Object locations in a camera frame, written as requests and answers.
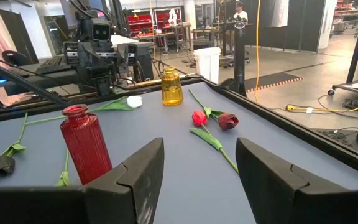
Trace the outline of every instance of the yellow glass bottle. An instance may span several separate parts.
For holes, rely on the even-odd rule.
[[[161,78],[162,101],[165,105],[179,105],[183,101],[179,75],[175,67],[165,67]]]

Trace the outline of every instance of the red glass vase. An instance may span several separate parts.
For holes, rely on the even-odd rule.
[[[67,148],[83,185],[112,169],[99,119],[87,114],[86,105],[65,108],[68,118],[60,125]]]

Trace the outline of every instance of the floor mat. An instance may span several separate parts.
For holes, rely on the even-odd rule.
[[[302,80],[302,77],[298,77],[296,75],[290,75],[287,73],[279,72],[270,75],[265,75],[259,77],[258,90],[263,90],[266,88],[284,85],[291,82],[296,82]],[[255,91],[256,86],[256,78],[251,78],[245,81],[246,92]]]

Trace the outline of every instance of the black pole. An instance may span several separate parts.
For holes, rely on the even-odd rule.
[[[68,105],[68,103],[65,100],[61,99],[60,97],[50,94],[48,91],[44,90],[43,88],[27,81],[25,78],[22,78],[19,75],[10,72],[9,70],[6,70],[5,68],[0,67],[0,76],[7,78],[8,80],[12,80],[17,85],[26,88],[29,91],[32,91],[40,95],[41,97],[56,103],[57,105],[62,105],[62,106]]]
[[[234,24],[234,91],[243,95],[246,95],[246,89],[244,86],[245,79],[245,37],[246,26],[243,22]]]
[[[356,45],[354,46],[352,61],[349,67],[349,72],[347,73],[346,83],[353,82],[353,77],[354,77],[354,72],[356,71],[357,62],[358,62],[358,37],[357,37]]]
[[[226,56],[226,2],[224,3],[223,10],[223,27],[222,27],[222,40],[223,40],[223,56]]]

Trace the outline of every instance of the gray table surface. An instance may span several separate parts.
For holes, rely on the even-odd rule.
[[[206,106],[238,116],[239,125],[230,131],[222,132],[213,120],[207,125],[232,160],[236,139],[245,137],[316,175],[358,189],[358,171],[197,83],[183,87],[179,106],[164,106],[157,91],[142,95],[143,105],[133,111],[96,113],[114,166],[153,138],[164,138],[164,176],[154,223],[255,223],[238,175],[220,153],[188,131],[193,128],[193,110],[201,109],[188,89]],[[29,121],[59,115],[45,113],[30,116]],[[23,118],[0,122],[0,153],[17,139],[22,122]],[[0,186],[51,186],[58,180],[66,149],[61,122],[26,127],[22,144],[27,150],[14,156],[16,170],[0,178]],[[69,172],[72,184],[80,184],[71,159]]]

